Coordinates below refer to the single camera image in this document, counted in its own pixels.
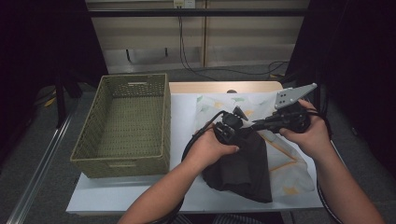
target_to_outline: wicker basket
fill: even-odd
[[[166,74],[102,77],[70,161],[89,178],[169,171]]]

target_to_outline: gray floor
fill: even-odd
[[[284,64],[275,73],[284,73],[286,66]],[[185,69],[168,70],[169,67],[166,66],[159,66],[156,69],[150,66],[150,68],[149,70],[166,71],[171,81],[208,80]],[[122,68],[118,69],[114,70],[114,73],[123,71]],[[268,71],[267,64],[263,63],[261,65],[231,66],[227,69],[247,73]],[[217,80],[266,80],[268,78],[268,75],[244,75],[225,70],[209,70],[200,72],[200,74]],[[78,110],[59,145],[32,207],[25,217],[25,223],[116,223],[119,218],[78,217],[65,212],[79,176],[79,171],[70,164],[69,157],[77,141],[82,123],[88,114],[94,94],[94,90],[85,85],[83,85],[83,89],[85,90],[84,95],[79,100],[66,97],[67,107],[70,108],[72,104],[77,103]],[[32,123],[5,162],[0,176],[0,223],[7,222],[12,209],[34,174],[55,131],[56,118],[55,105],[38,106]],[[395,180],[372,156],[364,140],[353,134],[347,118],[332,98],[329,103],[328,118],[332,125],[333,141],[346,166],[373,200],[387,223],[396,223],[396,214],[394,213],[396,211]],[[282,212],[282,216],[285,223],[293,223],[293,220],[295,223],[330,223],[323,209]]]

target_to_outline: black cloth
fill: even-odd
[[[265,140],[256,132],[239,141],[240,150],[206,167],[203,178],[217,190],[229,190],[259,203],[272,201]]]

